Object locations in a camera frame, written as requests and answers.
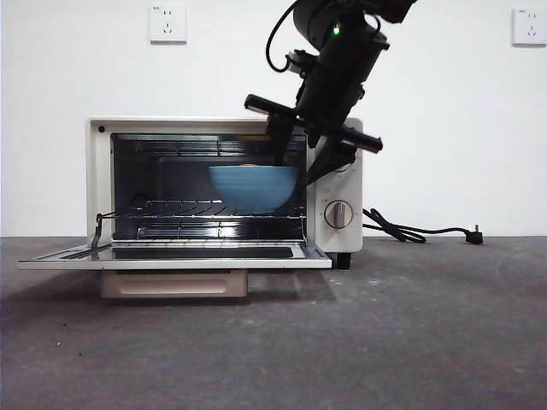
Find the blue bowl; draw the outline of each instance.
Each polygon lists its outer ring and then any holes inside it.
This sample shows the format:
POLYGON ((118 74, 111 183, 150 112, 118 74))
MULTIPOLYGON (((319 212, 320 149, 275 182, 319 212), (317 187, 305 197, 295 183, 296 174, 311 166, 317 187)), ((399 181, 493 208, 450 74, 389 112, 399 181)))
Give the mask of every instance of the blue bowl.
POLYGON ((291 197, 296 167, 209 167, 221 200, 240 214, 271 214, 291 197))

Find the oven foot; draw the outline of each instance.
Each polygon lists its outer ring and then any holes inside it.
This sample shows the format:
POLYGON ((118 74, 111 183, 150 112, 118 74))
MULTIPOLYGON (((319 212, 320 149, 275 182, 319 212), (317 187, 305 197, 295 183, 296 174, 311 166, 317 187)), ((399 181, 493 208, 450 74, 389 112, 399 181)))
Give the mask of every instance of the oven foot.
POLYGON ((336 268, 343 271, 349 271, 351 266, 351 254, 337 254, 336 268))

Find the wire rack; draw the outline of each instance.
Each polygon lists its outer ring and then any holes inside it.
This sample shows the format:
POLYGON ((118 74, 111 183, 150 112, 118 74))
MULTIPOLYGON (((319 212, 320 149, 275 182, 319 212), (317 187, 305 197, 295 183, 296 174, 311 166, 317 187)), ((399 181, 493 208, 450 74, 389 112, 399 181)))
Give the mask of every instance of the wire rack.
POLYGON ((239 214, 221 200, 160 200, 147 201, 143 206, 131 206, 121 212, 101 215, 111 219, 194 219, 194 220, 301 220, 304 207, 293 208, 289 214, 239 214))
POLYGON ((276 233, 305 240, 306 208, 292 208, 285 214, 239 214, 221 200, 147 200, 121 212, 99 214, 93 248, 98 246, 104 220, 134 220, 138 240, 260 238, 276 233))

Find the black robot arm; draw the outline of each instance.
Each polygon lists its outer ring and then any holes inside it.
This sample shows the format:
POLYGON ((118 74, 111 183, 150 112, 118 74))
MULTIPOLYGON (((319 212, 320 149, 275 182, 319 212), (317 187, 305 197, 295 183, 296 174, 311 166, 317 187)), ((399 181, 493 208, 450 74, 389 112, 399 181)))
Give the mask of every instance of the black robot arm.
POLYGON ((311 184, 338 167, 355 161, 357 149, 378 153, 379 138, 370 137, 344 125, 350 110, 364 97, 362 83, 370 74, 379 54, 389 48, 380 31, 379 17, 402 22, 415 0, 298 0, 275 26, 267 45, 268 63, 277 72, 298 73, 303 84, 297 105, 289 108, 254 95, 245 107, 268 114, 267 133, 276 146, 276 164, 281 165, 294 126, 308 134, 314 148, 320 137, 326 143, 309 169, 311 184), (295 50, 286 56, 283 68, 273 65, 269 47, 283 20, 294 11, 297 30, 319 51, 318 56, 295 50), (375 26, 365 20, 375 19, 375 26))

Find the white wall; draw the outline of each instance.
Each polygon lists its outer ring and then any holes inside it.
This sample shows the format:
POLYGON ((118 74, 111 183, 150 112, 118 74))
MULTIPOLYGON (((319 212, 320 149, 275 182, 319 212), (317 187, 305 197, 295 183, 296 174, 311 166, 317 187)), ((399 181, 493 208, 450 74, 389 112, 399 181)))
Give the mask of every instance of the white wall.
MULTIPOLYGON (((180 47, 148 44, 151 1, 3 0, 4 235, 85 234, 92 115, 245 116, 250 91, 293 102, 297 76, 263 57, 289 0, 186 3, 180 47)), ((368 207, 415 226, 547 234, 547 49, 510 46, 514 5, 421 0, 385 28, 392 47, 353 111, 385 142, 366 155, 368 207)), ((287 24, 273 52, 296 47, 311 49, 287 24)))
MULTIPOLYGON (((0 1, 0 61, 2 60, 2 1, 0 1)), ((0 80, 0 237, 2 237, 2 80, 0 80)))

